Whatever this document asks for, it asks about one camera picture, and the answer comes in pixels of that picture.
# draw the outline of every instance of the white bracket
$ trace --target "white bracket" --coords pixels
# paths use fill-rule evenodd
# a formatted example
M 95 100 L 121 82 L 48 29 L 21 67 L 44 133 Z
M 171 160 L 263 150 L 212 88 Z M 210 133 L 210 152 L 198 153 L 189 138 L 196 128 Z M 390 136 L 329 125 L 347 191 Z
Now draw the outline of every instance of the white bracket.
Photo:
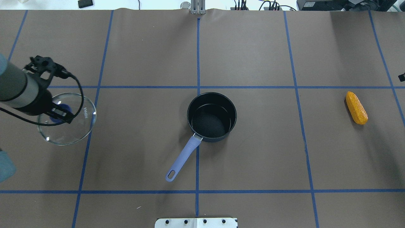
M 155 228 L 238 228 L 237 218 L 158 219 Z
M 191 14 L 205 14 L 205 0 L 191 0 Z

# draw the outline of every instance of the blue cloth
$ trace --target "blue cloth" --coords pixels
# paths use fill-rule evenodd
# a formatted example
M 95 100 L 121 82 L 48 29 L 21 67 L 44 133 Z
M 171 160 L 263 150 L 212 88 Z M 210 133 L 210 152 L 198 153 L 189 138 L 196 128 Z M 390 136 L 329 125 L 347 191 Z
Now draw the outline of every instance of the blue cloth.
M 0 182 L 11 177 L 17 169 L 5 151 L 0 151 Z

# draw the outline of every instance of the table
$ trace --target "table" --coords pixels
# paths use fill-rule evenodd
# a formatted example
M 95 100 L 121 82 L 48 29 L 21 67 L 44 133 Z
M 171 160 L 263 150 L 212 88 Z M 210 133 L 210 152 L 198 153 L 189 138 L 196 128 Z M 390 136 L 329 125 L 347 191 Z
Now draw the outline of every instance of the table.
M 97 105 L 92 133 L 45 142 L 4 113 L 3 227 L 153 227 L 157 218 L 237 217 L 240 227 L 405 224 L 405 16 L 379 12 L 2 11 L 0 52 L 49 56 Z M 73 80 L 53 95 L 76 91 Z M 238 119 L 202 143 L 190 101 L 214 91 Z M 369 121 L 351 119 L 357 94 Z

